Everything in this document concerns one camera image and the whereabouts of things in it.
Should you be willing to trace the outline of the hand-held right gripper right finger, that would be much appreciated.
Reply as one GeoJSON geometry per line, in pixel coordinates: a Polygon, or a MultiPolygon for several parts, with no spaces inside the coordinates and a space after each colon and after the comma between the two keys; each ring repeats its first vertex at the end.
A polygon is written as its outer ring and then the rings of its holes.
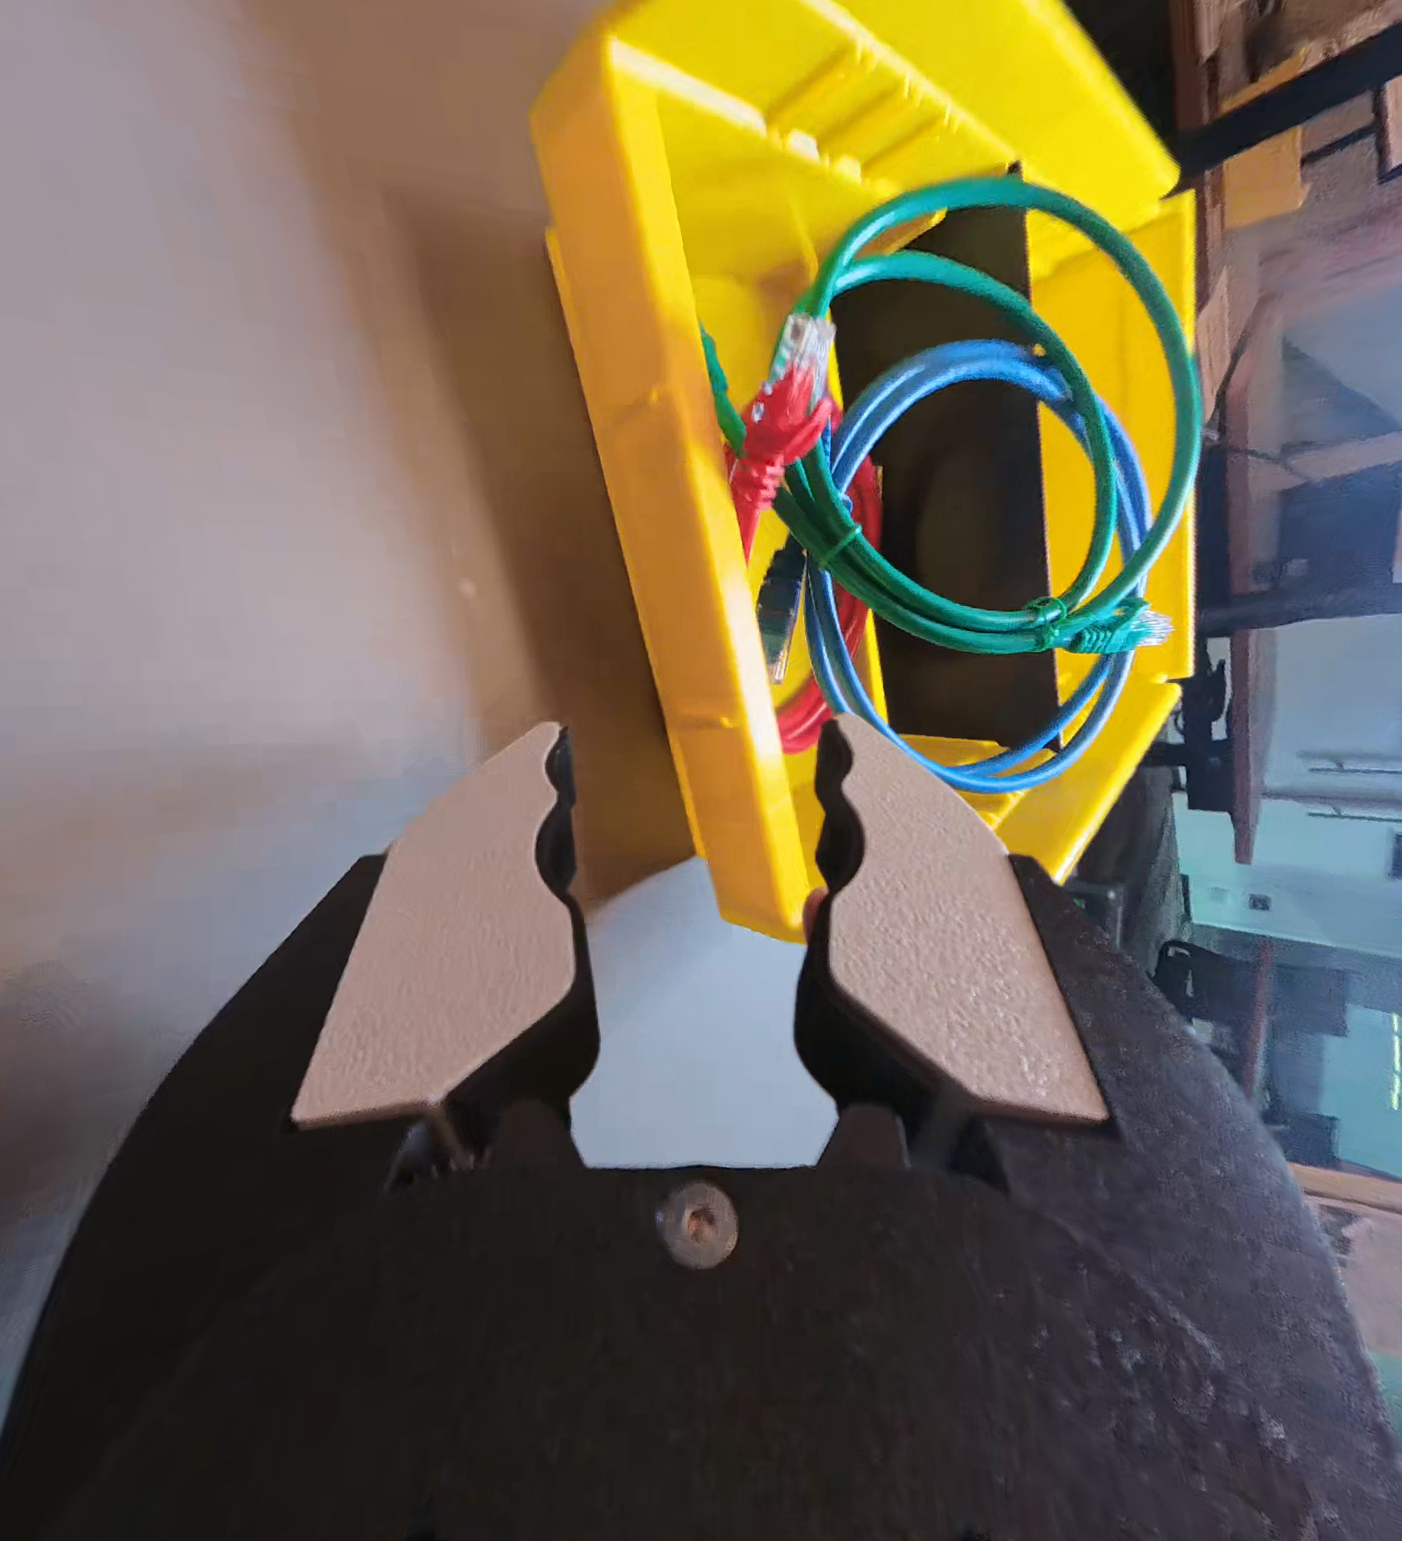
{"type": "Polygon", "coordinates": [[[838,1108],[921,1127],[947,1099],[1054,1127],[1108,1102],[996,832],[864,719],[824,725],[821,896],[794,1046],[838,1108]]]}

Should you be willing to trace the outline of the yellow plastic bin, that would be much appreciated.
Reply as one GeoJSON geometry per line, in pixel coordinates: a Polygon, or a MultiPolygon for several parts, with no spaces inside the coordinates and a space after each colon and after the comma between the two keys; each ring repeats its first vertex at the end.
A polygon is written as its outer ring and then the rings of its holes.
{"type": "Polygon", "coordinates": [[[851,707],[1062,878],[1192,668],[1195,203],[1064,1],[624,1],[533,112],[695,851],[799,939],[851,707]]]}

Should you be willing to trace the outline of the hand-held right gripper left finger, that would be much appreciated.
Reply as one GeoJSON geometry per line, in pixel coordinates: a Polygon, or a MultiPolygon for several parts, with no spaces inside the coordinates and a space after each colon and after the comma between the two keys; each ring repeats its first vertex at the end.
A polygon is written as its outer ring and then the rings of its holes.
{"type": "Polygon", "coordinates": [[[295,1127],[447,1112],[488,1134],[518,1099],[569,1117],[598,1054],[574,803],[569,733],[542,722],[405,823],[290,1104],[295,1127]]]}

